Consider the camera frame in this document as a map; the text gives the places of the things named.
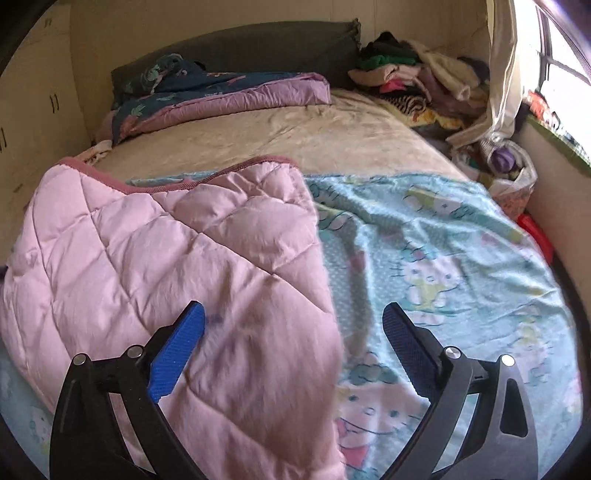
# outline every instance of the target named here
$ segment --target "light blue cartoon blanket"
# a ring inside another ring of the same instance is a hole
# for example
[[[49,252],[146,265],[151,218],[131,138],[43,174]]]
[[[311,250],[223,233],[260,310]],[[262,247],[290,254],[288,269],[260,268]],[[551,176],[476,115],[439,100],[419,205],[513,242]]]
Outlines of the light blue cartoon blanket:
[[[206,175],[133,183],[155,186]],[[542,476],[579,428],[582,398],[574,324],[533,240],[476,183],[423,174],[306,180],[346,348],[336,417],[349,480],[378,480],[428,406],[381,329],[384,307],[393,301],[442,345],[456,345],[472,358],[494,361],[510,353],[517,359],[534,413]],[[44,420],[51,417],[13,391],[15,372],[7,362],[0,349],[0,411],[15,416],[13,431],[37,439],[46,452]],[[472,397],[439,467],[452,463],[459,450]],[[7,410],[14,398],[25,405],[21,419]]]

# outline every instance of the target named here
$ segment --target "green clothing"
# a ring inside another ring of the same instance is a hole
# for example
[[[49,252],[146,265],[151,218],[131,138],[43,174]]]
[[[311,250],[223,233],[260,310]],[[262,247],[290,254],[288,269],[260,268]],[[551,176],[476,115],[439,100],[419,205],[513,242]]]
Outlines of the green clothing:
[[[387,65],[389,63],[394,64],[403,64],[403,65],[415,65],[416,60],[410,57],[391,57],[390,55],[374,55],[373,57],[368,58],[367,60],[360,60],[359,61],[359,68],[365,70],[366,72],[370,70],[375,70],[382,65]]]

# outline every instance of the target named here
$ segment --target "pink quilted blanket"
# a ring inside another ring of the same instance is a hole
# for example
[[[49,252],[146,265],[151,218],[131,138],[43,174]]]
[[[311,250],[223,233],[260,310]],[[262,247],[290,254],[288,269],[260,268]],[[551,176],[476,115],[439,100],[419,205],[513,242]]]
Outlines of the pink quilted blanket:
[[[198,300],[205,336],[159,405],[203,472],[343,479],[333,423],[342,345],[316,222],[283,158],[154,189],[67,159],[28,208],[0,292],[0,335],[54,410],[75,354],[119,356]]]

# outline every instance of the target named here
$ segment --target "beige bed sheet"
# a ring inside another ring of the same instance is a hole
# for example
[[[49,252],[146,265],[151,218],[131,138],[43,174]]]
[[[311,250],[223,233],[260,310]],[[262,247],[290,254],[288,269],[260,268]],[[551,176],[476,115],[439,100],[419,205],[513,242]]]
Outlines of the beige bed sheet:
[[[197,120],[123,142],[96,168],[119,180],[220,170],[257,155],[285,155],[303,173],[466,177],[370,99],[346,90],[333,104]]]

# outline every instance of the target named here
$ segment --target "metal screw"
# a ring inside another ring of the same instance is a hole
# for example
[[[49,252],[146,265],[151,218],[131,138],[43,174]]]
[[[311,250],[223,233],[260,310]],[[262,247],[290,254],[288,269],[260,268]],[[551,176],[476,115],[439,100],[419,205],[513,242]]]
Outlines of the metal screw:
[[[74,356],[72,362],[74,363],[74,365],[80,366],[84,362],[86,362],[86,355],[83,353],[79,353],[78,355]]]
[[[457,360],[458,358],[460,358],[462,356],[462,352],[459,351],[459,349],[457,349],[454,346],[449,346],[445,349],[445,354],[449,357],[449,358],[453,358],[454,360]]]
[[[503,362],[508,367],[515,365],[515,359],[511,355],[502,355],[501,362]]]
[[[144,353],[144,349],[139,345],[130,346],[127,350],[127,356],[129,358],[138,358],[142,355],[142,353]]]

